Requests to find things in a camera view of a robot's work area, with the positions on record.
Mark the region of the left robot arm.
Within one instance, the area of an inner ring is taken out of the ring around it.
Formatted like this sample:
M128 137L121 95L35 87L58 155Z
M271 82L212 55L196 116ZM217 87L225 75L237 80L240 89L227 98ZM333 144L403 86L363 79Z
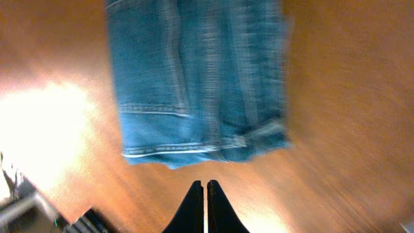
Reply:
M220 184L207 184L208 229L204 229L204 188L194 181L169 224L162 231L193 233L248 232L230 204ZM1 207L1 232L34 232L41 223L42 232L117 232L100 213L89 209L74 223L68 223L53 206L32 191Z

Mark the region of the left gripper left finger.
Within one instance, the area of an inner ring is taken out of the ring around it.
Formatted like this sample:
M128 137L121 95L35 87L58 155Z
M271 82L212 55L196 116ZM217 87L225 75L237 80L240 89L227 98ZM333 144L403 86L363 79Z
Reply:
M204 232L204 188L194 181L163 233Z

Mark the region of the dark blue jeans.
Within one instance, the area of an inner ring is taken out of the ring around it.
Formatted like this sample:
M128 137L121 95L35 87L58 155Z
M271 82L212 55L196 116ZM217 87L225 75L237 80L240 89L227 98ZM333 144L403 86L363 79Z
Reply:
M276 0L105 6L122 155L176 169L289 146Z

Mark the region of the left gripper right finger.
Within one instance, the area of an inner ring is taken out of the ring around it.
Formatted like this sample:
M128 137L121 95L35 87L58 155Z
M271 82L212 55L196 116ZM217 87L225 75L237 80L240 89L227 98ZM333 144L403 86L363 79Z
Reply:
M223 189L216 180L211 180L208 189L208 232L249 233L242 224Z

